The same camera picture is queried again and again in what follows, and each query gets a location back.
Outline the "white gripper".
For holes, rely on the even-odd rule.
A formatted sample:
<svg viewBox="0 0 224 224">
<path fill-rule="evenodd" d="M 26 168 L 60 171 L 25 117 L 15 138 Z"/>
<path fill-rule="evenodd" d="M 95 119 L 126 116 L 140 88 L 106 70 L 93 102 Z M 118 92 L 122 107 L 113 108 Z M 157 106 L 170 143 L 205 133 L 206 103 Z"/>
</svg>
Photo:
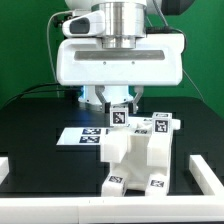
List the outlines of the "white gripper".
<svg viewBox="0 0 224 224">
<path fill-rule="evenodd" d="M 108 113 L 111 103 L 104 86 L 135 86 L 132 111 L 138 111 L 143 86 L 175 86 L 182 80 L 184 36 L 150 34 L 136 41 L 134 49 L 105 49 L 99 38 L 72 38 L 58 50 L 57 79 L 62 85 L 90 85 Z"/>
</svg>

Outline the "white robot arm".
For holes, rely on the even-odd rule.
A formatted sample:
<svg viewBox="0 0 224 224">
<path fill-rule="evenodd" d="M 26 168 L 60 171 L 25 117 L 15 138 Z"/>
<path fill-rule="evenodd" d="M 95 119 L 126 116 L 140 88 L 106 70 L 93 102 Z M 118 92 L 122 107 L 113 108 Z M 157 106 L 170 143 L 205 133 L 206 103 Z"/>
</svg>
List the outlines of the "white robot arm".
<svg viewBox="0 0 224 224">
<path fill-rule="evenodd" d="M 163 24 L 147 27 L 147 16 L 180 15 L 195 0 L 65 0 L 71 17 L 56 77 L 82 86 L 81 105 L 108 112 L 122 105 L 131 113 L 146 86 L 176 86 L 182 80 L 185 35 Z"/>
</svg>

